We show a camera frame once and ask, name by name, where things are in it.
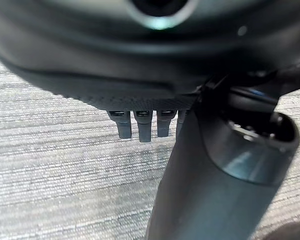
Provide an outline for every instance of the cylindrical handle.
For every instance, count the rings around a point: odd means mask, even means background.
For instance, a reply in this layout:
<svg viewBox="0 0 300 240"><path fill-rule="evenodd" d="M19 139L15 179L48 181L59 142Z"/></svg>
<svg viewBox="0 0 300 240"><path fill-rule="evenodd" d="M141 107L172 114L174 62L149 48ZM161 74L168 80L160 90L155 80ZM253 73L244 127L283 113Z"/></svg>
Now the cylindrical handle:
<svg viewBox="0 0 300 240"><path fill-rule="evenodd" d="M282 157L275 161L281 167L264 164L267 156L260 152L261 157L258 158L255 156L255 148L251 152L248 148L242 148L242 154L234 149L238 154L228 152L228 156L236 156L237 159L223 159L223 164L218 165L207 149L211 144L206 143L210 139L213 141L214 133L209 131L211 135L203 137L203 134L208 133L203 125L208 126L208 123L194 112L187 115L158 188L148 223L147 240L247 240L280 187L282 176L291 162L291 155L299 143L299 134L294 132L293 139L289 139L290 145L288 142L282 143L285 153L289 154L280 155L280 148L277 149L278 155L270 151L269 160L273 156ZM215 130L218 134L222 133L219 132L222 130L219 126ZM241 134L235 129L231 131L238 136ZM253 143L251 139L245 139L244 135L241 138ZM276 149L267 141L254 144L262 145L264 149ZM227 149L222 149L221 145L218 147L219 151ZM254 167L245 169L245 163L251 164L252 161L256 161ZM248 171L250 175L236 176L237 172L231 174L237 168L229 167L230 164L241 167L242 173ZM267 175L274 176L260 177L262 168Z"/></svg>

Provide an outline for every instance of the camera lens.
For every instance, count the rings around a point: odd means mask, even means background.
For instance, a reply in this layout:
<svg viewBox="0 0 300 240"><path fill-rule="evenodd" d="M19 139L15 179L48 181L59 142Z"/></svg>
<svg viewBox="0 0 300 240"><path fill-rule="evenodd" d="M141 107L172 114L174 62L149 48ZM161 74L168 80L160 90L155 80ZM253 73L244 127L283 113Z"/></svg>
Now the camera lens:
<svg viewBox="0 0 300 240"><path fill-rule="evenodd" d="M136 8L153 17L168 17L176 14L188 0L132 0Z"/></svg>

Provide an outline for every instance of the circular lens ring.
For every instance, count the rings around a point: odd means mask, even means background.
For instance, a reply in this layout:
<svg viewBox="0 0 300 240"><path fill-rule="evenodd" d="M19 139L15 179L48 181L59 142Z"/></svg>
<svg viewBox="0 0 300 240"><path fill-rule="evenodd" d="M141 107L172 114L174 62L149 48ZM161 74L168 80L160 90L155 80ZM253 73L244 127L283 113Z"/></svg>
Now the circular lens ring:
<svg viewBox="0 0 300 240"><path fill-rule="evenodd" d="M147 13L145 9L140 8L141 3L135 4L135 2L140 2L140 1L128 0L127 2L128 2L127 4L128 12L130 13L131 17L139 24L153 30L165 30L165 29L173 28L181 24L182 22L184 22L194 12L198 0L178 1L179 5L176 4L174 6L178 8L172 7L169 9L169 7L167 7L165 9L168 15L163 15L164 11L162 11L161 13L155 12L154 9L158 10L159 6L157 7L152 6L152 8L148 8L149 11Z"/></svg>

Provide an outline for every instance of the gray carpet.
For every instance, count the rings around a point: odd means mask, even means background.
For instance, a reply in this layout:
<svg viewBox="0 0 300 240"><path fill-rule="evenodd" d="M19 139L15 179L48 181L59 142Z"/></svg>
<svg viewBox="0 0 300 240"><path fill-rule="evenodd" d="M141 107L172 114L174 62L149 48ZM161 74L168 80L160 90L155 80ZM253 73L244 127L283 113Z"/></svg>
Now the gray carpet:
<svg viewBox="0 0 300 240"><path fill-rule="evenodd" d="M300 127L300 90L278 109ZM0 239L142 239L176 120L171 136L152 131L146 144L132 127L133 139L119 140L105 112L0 64ZM300 221L300 148L254 238L289 221Z"/></svg>

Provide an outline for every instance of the black plastic housing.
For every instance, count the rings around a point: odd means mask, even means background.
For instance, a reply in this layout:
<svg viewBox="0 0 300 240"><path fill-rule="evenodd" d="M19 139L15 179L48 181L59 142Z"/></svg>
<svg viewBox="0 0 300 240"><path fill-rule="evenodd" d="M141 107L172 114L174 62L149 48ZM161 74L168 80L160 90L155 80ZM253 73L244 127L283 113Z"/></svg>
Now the black plastic housing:
<svg viewBox="0 0 300 240"><path fill-rule="evenodd" d="M287 173L299 146L298 129L281 114L285 123L277 134L286 138L270 139L196 110L177 137L146 239L247 240Z"/></svg>

